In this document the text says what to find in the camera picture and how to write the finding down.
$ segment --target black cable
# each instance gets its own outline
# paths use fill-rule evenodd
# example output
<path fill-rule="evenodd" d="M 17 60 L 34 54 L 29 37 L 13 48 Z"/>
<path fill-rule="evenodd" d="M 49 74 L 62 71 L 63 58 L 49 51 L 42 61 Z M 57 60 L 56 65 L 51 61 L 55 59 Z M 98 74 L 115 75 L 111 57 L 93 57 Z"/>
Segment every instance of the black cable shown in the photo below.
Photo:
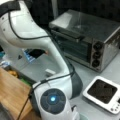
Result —
<path fill-rule="evenodd" d="M 22 109 L 21 109 L 21 111 L 20 111 L 20 113 L 19 113 L 19 115 L 18 115 L 16 120 L 20 119 L 21 114 L 22 114 L 23 110 L 25 109 L 25 106 L 27 105 L 28 100 L 29 100 L 29 96 L 28 96 L 27 100 L 25 101 L 25 103 L 24 103 L 24 105 L 23 105 L 23 107 L 22 107 Z"/>
<path fill-rule="evenodd" d="M 32 93 L 34 92 L 34 90 L 35 90 L 36 88 L 38 88 L 41 84 L 44 84 L 44 83 L 47 83 L 47 82 L 49 82 L 49 81 L 53 81 L 53 80 L 56 80 L 56 79 L 60 79 L 60 78 L 63 78 L 63 77 L 67 77 L 67 76 L 73 77 L 73 75 L 74 75 L 74 73 L 75 73 L 75 68 L 74 68 L 74 66 L 73 66 L 72 64 L 71 64 L 71 66 L 72 66 L 72 68 L 73 68 L 73 71 L 72 71 L 71 73 L 69 73 L 69 74 L 67 74 L 67 75 L 60 76 L 60 77 L 51 78 L 51 79 L 48 79 L 48 80 L 46 80 L 46 79 L 41 80 L 41 82 L 40 82 L 35 88 L 32 89 L 32 91 L 31 91 L 30 94 L 32 94 Z"/>
<path fill-rule="evenodd" d="M 11 14 L 10 14 L 10 13 L 11 13 L 11 12 L 8 12 L 8 20 L 9 20 L 10 27 L 11 27 L 13 33 L 14 33 L 19 39 L 23 39 L 23 40 L 33 40 L 33 39 L 40 39 L 40 38 L 52 37 L 52 36 L 48 36 L 48 35 L 46 35 L 46 36 L 41 36 L 41 37 L 35 37 L 35 38 L 23 38 L 23 37 L 20 37 L 20 36 L 16 33 L 16 31 L 14 30 L 14 28 L 13 28 L 13 26 L 12 26 Z"/>
<path fill-rule="evenodd" d="M 75 68 L 74 68 L 74 66 L 73 66 L 72 64 L 71 64 L 71 66 L 72 66 L 72 68 L 73 68 L 73 71 L 72 71 L 71 73 L 69 73 L 69 74 L 67 74 L 67 75 L 60 76 L 60 77 L 51 78 L 51 79 L 48 79 L 48 80 L 46 80 L 46 79 L 41 80 L 41 82 L 40 82 L 35 88 L 32 88 L 32 89 L 30 90 L 30 92 L 29 92 L 29 95 L 28 95 L 27 100 L 25 101 L 25 104 L 23 105 L 23 107 L 22 107 L 22 109 L 21 109 L 21 111 L 20 111 L 20 114 L 19 114 L 17 120 L 20 119 L 21 114 L 22 114 L 22 112 L 23 112 L 23 110 L 24 110 L 24 108 L 25 108 L 25 106 L 26 106 L 29 98 L 31 97 L 32 93 L 34 92 L 34 90 L 37 89 L 40 85 L 42 85 L 42 84 L 44 84 L 44 83 L 47 83 L 47 82 L 49 82 L 49 81 L 53 81 L 53 80 L 56 80 L 56 79 L 59 79 L 59 78 L 67 77 L 67 76 L 71 76 L 71 77 L 72 77 L 72 76 L 74 75 L 74 73 L 75 73 Z"/>

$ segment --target power cord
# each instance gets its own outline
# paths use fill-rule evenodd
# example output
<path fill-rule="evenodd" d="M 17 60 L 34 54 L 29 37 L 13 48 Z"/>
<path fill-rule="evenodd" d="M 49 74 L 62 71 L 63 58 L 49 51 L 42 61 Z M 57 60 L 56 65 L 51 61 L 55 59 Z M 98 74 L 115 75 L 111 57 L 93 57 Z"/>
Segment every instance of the power cord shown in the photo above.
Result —
<path fill-rule="evenodd" d="M 52 37 L 50 35 L 46 35 L 46 36 L 41 36 L 41 37 L 34 37 L 34 38 L 23 38 L 23 37 L 20 37 L 16 31 L 14 30 L 13 26 L 12 26 L 12 21 L 11 21 L 11 12 L 8 12 L 8 20 L 9 20 L 9 24 L 10 24 L 10 27 L 13 31 L 13 33 L 19 38 L 19 39 L 23 39 L 23 40 L 33 40 L 33 39 L 40 39 L 40 38 L 46 38 L 46 37 Z"/>

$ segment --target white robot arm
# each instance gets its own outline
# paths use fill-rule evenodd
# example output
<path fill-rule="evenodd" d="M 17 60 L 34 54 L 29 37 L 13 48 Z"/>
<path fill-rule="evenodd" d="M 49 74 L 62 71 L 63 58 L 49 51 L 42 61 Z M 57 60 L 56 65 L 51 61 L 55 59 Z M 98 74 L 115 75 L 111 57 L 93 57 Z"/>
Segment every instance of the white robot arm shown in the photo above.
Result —
<path fill-rule="evenodd" d="M 24 1 L 0 0 L 0 10 L 5 6 L 8 6 L 8 9 L 3 9 L 3 13 L 0 12 L 0 41 L 18 48 L 48 51 L 49 57 L 56 61 L 60 71 L 52 77 L 46 78 L 48 82 L 45 84 L 48 84 L 49 88 L 60 89 L 68 99 L 78 96 L 83 86 L 80 77 L 76 72 L 71 76 L 71 65 L 65 59 L 51 35 L 34 22 Z M 38 105 L 36 91 L 34 91 L 33 98 Z"/>

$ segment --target oven door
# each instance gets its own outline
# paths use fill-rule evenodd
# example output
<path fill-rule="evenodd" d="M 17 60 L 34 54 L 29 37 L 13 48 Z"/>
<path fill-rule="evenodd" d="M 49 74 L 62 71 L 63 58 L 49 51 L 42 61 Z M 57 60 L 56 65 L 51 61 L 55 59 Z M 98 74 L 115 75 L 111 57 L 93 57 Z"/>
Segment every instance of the oven door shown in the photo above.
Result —
<path fill-rule="evenodd" d="M 62 37 L 57 37 L 57 40 L 66 57 L 85 66 L 90 66 L 92 39 L 86 37 L 82 40 L 70 41 Z"/>

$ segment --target small display device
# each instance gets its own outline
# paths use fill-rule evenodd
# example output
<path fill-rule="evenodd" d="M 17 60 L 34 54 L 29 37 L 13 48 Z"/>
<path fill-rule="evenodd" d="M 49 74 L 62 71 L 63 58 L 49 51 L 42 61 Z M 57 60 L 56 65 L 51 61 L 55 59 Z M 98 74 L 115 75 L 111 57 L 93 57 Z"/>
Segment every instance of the small display device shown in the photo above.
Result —
<path fill-rule="evenodd" d="M 120 112 L 120 85 L 111 80 L 95 77 L 83 95 L 113 114 Z"/>

